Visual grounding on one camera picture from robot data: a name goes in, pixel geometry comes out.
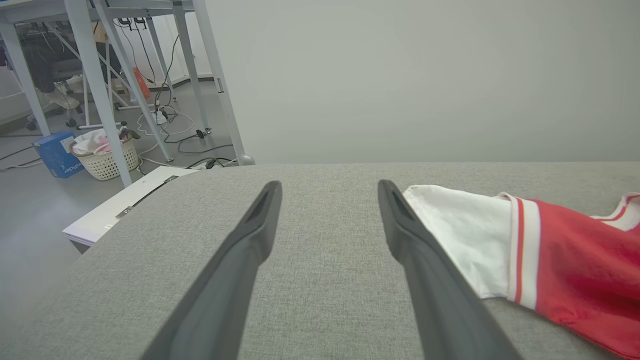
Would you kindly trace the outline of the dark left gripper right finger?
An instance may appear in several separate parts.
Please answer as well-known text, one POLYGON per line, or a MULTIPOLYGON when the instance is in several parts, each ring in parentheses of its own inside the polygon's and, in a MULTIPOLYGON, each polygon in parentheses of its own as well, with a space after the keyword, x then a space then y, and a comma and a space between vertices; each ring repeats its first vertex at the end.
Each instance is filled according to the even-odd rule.
POLYGON ((400 189, 382 179, 377 196, 386 243, 406 274, 425 359, 521 359, 400 189))

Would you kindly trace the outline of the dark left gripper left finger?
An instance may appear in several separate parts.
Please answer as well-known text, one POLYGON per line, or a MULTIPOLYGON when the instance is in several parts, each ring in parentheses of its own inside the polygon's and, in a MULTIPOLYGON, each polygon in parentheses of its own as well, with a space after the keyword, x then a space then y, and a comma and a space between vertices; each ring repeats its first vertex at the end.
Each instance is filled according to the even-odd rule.
POLYGON ((275 243, 282 184, 270 181, 202 269, 143 360, 235 360, 259 267, 275 243))

